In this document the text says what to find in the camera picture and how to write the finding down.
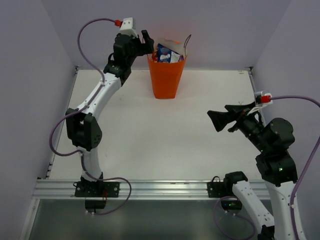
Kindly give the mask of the orange paper bag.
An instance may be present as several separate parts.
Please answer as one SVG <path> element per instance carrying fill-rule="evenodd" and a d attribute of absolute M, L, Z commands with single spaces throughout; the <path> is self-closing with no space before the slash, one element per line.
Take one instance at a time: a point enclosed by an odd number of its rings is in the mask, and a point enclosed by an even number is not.
<path fill-rule="evenodd" d="M 159 38 L 155 41 L 153 51 L 157 51 L 158 44 L 161 44 L 184 56 L 184 60 L 177 63 L 154 62 L 151 58 L 152 53 L 147 56 L 152 90 L 156 99 L 174 99 L 176 97 L 188 56 L 187 45 L 190 38 L 191 35 L 188 35 L 183 43 L 165 38 Z"/>

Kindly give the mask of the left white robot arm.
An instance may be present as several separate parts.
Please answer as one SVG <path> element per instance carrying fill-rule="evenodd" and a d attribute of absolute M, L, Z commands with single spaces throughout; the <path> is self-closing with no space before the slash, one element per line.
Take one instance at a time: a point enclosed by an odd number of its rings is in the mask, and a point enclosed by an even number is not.
<path fill-rule="evenodd" d="M 82 175 L 77 189 L 87 190 L 92 196 L 103 193 L 103 172 L 100 168 L 98 145 L 102 140 L 102 130 L 98 119 L 111 97 L 124 85 L 137 57 L 154 51 L 154 40 L 147 30 L 142 30 L 142 38 L 118 33 L 103 69 L 103 78 L 86 100 L 76 109 L 66 111 L 67 136 L 77 148 L 81 157 Z"/>

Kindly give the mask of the red snack packet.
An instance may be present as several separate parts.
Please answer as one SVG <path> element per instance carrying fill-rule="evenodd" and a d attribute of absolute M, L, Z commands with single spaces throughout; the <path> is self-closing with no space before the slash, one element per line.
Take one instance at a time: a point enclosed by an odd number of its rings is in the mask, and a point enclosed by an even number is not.
<path fill-rule="evenodd" d="M 154 51 L 151 54 L 151 59 L 152 59 L 153 62 L 158 62 L 158 52 L 157 51 Z"/>

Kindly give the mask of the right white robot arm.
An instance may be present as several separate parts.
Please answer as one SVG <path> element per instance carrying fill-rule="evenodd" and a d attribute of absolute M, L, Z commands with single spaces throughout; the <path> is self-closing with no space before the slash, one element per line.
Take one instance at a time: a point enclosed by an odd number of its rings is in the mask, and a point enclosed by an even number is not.
<path fill-rule="evenodd" d="M 228 132 L 241 131 L 259 150 L 256 166 L 268 190 L 272 212 L 265 208 L 241 171 L 225 175 L 223 192 L 242 203 L 259 240 L 304 240 L 298 205 L 291 202 L 298 183 L 296 164 L 288 152 L 295 142 L 293 126 L 280 117 L 263 125 L 254 108 L 255 103 L 226 105 L 225 112 L 209 110 L 207 114 L 217 132 L 234 123 Z"/>

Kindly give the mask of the blue snack packet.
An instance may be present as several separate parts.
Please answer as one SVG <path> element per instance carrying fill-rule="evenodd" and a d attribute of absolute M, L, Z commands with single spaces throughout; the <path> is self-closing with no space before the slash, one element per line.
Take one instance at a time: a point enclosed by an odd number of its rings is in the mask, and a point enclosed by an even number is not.
<path fill-rule="evenodd" d="M 177 52 L 171 50 L 170 48 L 165 47 L 162 44 L 157 45 L 157 62 L 158 63 L 178 63 L 184 60 L 184 56 L 178 54 Z"/>

